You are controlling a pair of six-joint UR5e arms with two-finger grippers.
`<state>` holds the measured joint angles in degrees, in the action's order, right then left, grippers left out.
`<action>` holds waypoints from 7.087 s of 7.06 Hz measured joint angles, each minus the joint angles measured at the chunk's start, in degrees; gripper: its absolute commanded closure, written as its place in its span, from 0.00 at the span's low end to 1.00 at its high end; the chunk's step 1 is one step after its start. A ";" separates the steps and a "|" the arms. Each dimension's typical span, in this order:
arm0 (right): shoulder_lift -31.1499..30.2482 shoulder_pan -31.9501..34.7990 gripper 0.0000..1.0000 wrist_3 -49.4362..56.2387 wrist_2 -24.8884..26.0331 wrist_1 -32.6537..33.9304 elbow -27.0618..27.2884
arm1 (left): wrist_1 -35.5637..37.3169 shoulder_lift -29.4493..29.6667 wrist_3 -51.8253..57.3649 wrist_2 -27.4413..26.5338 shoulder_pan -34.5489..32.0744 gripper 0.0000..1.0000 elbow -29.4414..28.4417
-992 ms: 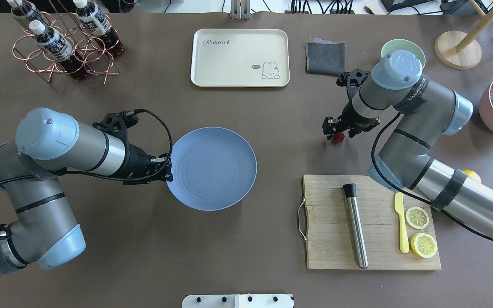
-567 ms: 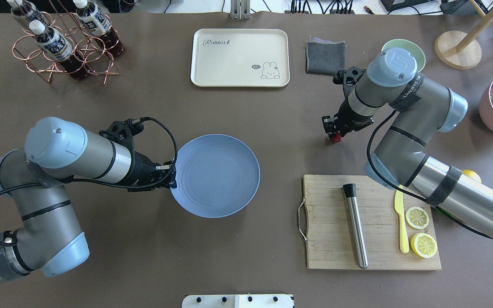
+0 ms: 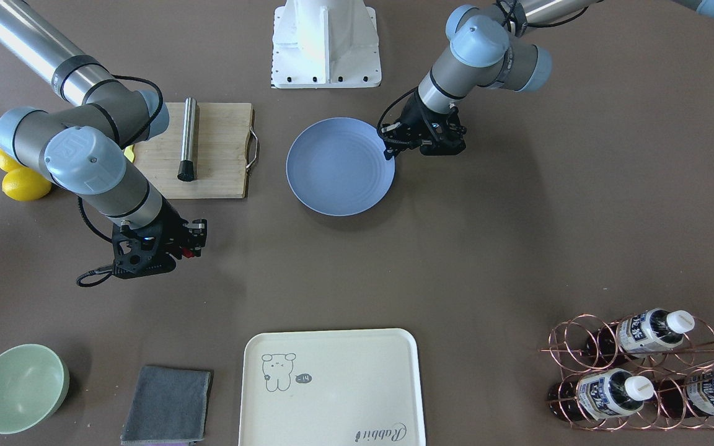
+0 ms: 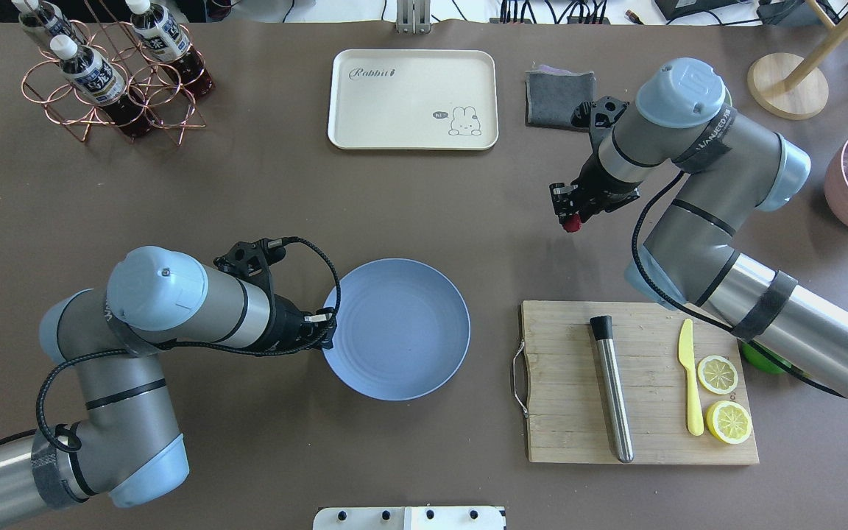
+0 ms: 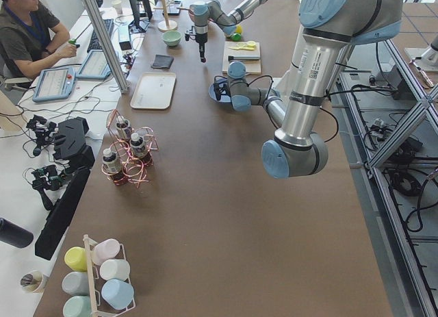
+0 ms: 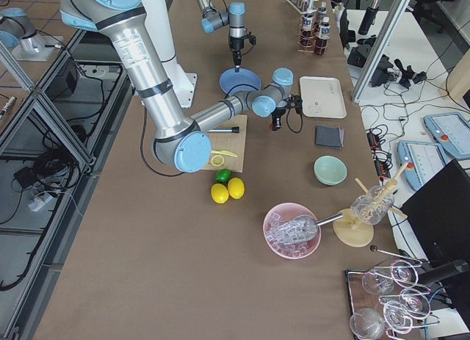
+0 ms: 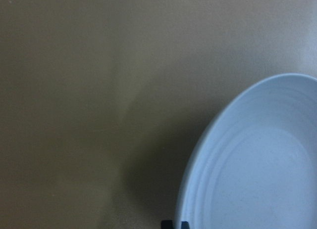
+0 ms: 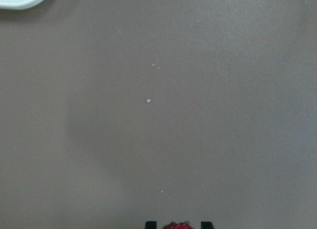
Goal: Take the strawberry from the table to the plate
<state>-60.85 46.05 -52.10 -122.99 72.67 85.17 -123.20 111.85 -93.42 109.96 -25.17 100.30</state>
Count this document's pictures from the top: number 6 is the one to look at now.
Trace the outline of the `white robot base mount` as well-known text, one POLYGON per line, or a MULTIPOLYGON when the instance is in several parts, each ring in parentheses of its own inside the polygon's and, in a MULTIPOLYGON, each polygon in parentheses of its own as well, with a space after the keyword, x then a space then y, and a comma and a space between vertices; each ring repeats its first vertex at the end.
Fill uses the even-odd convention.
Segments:
POLYGON ((174 92, 181 107, 189 109, 195 95, 198 75, 196 73, 187 73, 175 60, 164 62, 163 67, 173 84, 174 92))

